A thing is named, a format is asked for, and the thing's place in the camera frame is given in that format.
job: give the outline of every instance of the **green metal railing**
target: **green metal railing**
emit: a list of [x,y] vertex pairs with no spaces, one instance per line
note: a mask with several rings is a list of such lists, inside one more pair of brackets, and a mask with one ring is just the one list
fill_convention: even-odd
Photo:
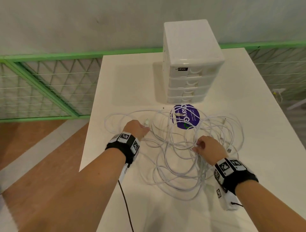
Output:
[[[263,78],[269,78],[271,75],[267,74],[267,64],[279,65],[279,63],[288,63],[290,65],[293,62],[301,63],[306,62],[305,59],[298,61],[290,61],[294,49],[300,49],[306,47],[306,41],[299,42],[267,42],[267,43],[238,43],[238,44],[220,44],[222,49],[225,48],[241,48],[244,47],[250,54],[253,60],[258,60],[258,50],[261,50],[260,58],[265,58],[265,62],[254,63],[256,64],[259,72],[265,73]],[[20,121],[35,121],[35,120],[55,120],[55,119],[76,119],[76,118],[89,118],[91,107],[93,103],[95,87],[98,81],[99,69],[101,60],[104,55],[116,55],[116,54],[135,54],[135,53],[152,53],[162,52],[162,48],[145,48],[145,49],[130,49],[130,50],[114,50],[114,51],[101,51],[101,52],[85,52],[85,53],[72,53],[72,54],[30,54],[30,55],[10,55],[0,56],[0,64],[4,67],[8,67],[15,75],[5,74],[3,68],[0,72],[2,82],[4,83],[0,88],[0,109],[3,106],[2,111],[7,108],[14,109],[10,115],[27,115],[26,117],[14,117],[5,118],[8,115],[3,112],[3,116],[0,117],[0,122],[20,122]],[[277,54],[288,54],[281,61],[274,62],[274,58]],[[303,72],[299,73],[299,81],[304,78]],[[11,86],[8,86],[8,80],[13,78],[16,80]],[[28,84],[20,84],[22,78]],[[303,93],[306,90],[306,76],[305,76],[305,89],[304,85],[299,85],[299,93]],[[22,95],[18,91],[29,90],[28,95]],[[40,101],[34,102],[31,99],[38,98]],[[23,106],[23,102],[20,99],[27,99],[27,108]],[[31,114],[26,114],[26,110],[29,109]]]

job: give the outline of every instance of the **white plastic drawer unit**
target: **white plastic drawer unit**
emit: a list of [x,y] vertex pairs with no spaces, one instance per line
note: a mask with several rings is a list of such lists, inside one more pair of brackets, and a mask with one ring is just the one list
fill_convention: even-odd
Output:
[[192,88],[168,88],[168,97],[189,97],[195,95],[205,95],[210,86]]
[[211,85],[216,76],[190,75],[188,77],[169,78],[169,88],[191,88]]
[[167,102],[170,104],[188,104],[201,102],[204,100],[205,95],[196,95],[188,97],[168,97]]

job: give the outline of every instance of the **white wall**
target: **white wall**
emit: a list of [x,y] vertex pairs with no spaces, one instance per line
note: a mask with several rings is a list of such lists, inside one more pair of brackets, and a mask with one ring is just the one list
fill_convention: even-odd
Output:
[[161,47],[192,19],[221,43],[306,40],[304,0],[0,0],[0,55]]

